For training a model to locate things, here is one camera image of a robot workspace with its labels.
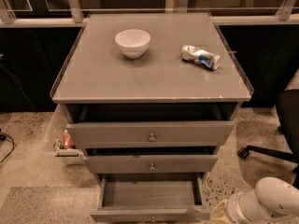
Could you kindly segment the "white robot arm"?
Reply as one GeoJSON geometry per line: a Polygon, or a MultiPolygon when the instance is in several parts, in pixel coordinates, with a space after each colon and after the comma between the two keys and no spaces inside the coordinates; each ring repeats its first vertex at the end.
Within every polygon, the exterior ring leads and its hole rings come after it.
{"type": "Polygon", "coordinates": [[[254,189],[232,195],[225,214],[234,224],[299,217],[299,189],[275,177],[262,178],[254,189]]]}

